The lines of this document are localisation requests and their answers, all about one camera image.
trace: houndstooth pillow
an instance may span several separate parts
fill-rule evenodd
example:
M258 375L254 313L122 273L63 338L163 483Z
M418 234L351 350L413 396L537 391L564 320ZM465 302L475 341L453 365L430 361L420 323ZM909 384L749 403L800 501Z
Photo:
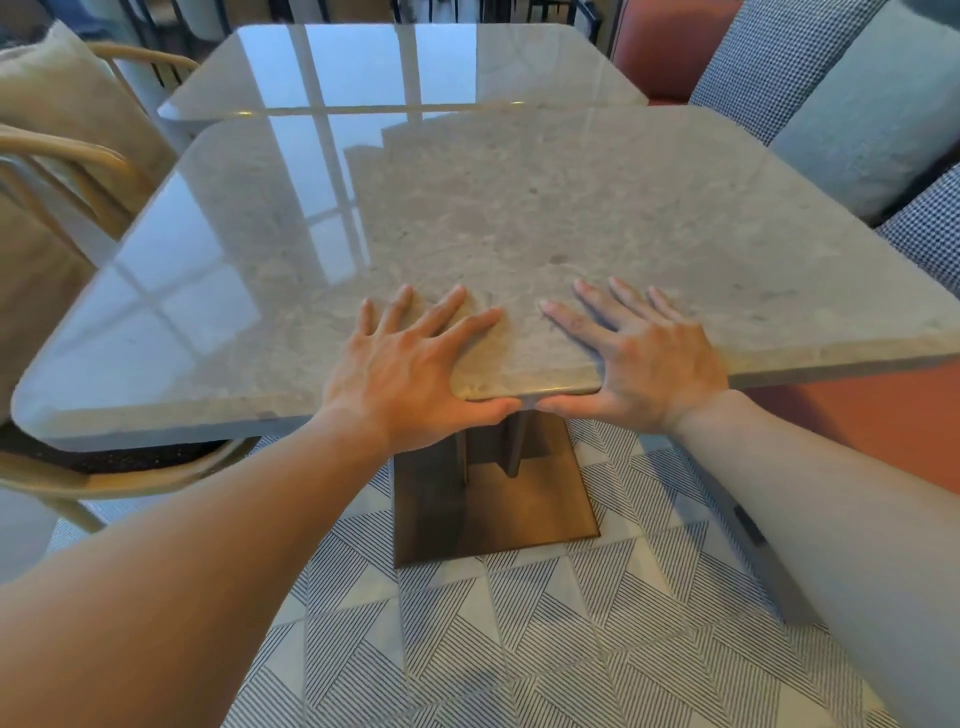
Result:
M960 164L876 231L960 297Z
M769 144L886 0L745 0L690 104Z

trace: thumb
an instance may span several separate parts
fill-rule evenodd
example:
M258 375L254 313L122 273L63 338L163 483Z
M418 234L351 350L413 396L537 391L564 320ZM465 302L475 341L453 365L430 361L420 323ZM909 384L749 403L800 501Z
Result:
M595 420L600 414L601 404L599 395L557 395L544 397L534 408L565 420Z
M520 400L502 397L498 400L464 402L463 428L498 425L510 415L520 410Z

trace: person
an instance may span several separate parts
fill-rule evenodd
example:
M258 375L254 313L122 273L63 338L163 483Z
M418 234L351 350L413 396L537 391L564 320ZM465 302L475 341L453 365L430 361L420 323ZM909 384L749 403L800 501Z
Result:
M674 438L751 513L904 726L956 725L957 497L731 390L703 329L657 289L574 289L605 326L542 310L600 353L603 386L537 409ZM220 725L318 541L387 459L520 408L449 385L501 311L444 331L457 287L400 330L412 295L402 287L378 322L363 303L307 425L0 588L4 724Z

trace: black chair seat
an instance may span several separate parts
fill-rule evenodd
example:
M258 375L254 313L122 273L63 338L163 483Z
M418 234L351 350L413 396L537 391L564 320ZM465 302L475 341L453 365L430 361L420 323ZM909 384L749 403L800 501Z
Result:
M133 448L100 452L65 452L44 445L13 422L0 425L0 451L23 455L32 460L58 465L74 473L104 475L139 473L157 468L185 465L209 455L226 440L211 443L165 445L158 448Z

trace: metal table base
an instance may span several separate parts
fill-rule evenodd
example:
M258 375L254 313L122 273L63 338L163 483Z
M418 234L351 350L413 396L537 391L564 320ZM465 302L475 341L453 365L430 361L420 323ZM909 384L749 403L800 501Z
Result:
M520 412L394 459L394 562L600 535L562 419Z

